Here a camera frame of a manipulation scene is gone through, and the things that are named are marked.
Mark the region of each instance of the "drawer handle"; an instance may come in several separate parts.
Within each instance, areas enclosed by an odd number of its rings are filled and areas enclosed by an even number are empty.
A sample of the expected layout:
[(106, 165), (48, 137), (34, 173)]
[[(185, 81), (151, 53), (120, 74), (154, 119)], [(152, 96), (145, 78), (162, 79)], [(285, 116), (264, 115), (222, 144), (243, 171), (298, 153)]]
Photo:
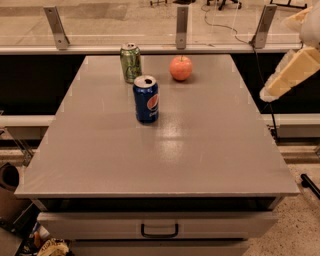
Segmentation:
[(144, 232), (144, 224), (141, 224), (141, 235), (145, 238), (153, 238), (153, 239), (167, 239), (176, 237), (179, 233), (179, 225), (174, 225), (174, 233), (172, 234), (165, 234), (165, 235), (155, 235), (155, 234), (147, 234)]

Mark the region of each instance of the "can lid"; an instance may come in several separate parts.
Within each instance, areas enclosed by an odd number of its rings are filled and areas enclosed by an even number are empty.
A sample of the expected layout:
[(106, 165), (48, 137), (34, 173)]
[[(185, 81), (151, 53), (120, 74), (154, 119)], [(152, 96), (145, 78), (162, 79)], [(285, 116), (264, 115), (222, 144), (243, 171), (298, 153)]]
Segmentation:
[(140, 88), (149, 88), (154, 86), (157, 83), (157, 80), (153, 76), (143, 75), (138, 76), (134, 80), (134, 85)]
[(134, 50), (136, 49), (138, 46), (135, 43), (125, 43), (121, 46), (121, 49), (123, 50)]

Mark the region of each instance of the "glass panel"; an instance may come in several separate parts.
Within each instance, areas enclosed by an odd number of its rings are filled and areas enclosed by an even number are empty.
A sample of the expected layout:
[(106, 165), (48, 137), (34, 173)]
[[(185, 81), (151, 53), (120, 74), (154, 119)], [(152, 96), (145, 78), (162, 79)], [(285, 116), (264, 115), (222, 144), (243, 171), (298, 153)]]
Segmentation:
[(43, 2), (0, 1), (0, 46), (54, 45)]
[(174, 44), (176, 4), (149, 0), (77, 1), (58, 6), (72, 45)]
[[(57, 6), (64, 30), (75, 46), (175, 45), (178, 4), (174, 0), (3, 0), (0, 2), (0, 46), (54, 46), (43, 6)], [(187, 44), (244, 45), (258, 26), (269, 0), (196, 0), (189, 6)], [(301, 9), (278, 7), (267, 44), (298, 43), (284, 18)]]

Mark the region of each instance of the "green soda can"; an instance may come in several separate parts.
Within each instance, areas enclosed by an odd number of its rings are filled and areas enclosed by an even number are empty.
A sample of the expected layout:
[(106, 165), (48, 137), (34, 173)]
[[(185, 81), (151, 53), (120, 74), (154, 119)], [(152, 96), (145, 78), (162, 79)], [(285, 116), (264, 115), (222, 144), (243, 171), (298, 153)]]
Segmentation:
[(140, 49), (134, 43), (126, 43), (121, 46), (120, 61), (124, 80), (133, 84), (138, 76), (142, 75)]

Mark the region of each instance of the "pepsi logo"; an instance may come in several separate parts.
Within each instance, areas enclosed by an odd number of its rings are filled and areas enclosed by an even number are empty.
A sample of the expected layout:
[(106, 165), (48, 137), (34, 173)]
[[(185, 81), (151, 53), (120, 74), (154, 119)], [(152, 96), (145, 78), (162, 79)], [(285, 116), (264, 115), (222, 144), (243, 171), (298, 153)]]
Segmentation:
[(147, 107), (149, 110), (154, 111), (158, 107), (158, 101), (159, 101), (159, 95), (155, 94), (153, 95), (147, 103)]

